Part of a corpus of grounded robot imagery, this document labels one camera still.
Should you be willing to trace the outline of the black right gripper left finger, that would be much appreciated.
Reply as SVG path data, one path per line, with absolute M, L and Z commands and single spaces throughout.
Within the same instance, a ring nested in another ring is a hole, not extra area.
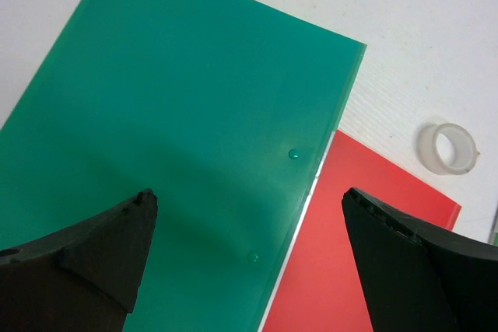
M 3 331 L 121 331 L 158 215 L 150 190 L 1 252 Z

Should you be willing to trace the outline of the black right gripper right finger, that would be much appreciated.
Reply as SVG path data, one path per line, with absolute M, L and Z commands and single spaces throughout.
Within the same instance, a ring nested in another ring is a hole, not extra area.
M 357 188 L 345 226 L 375 331 L 495 331 L 497 248 Z

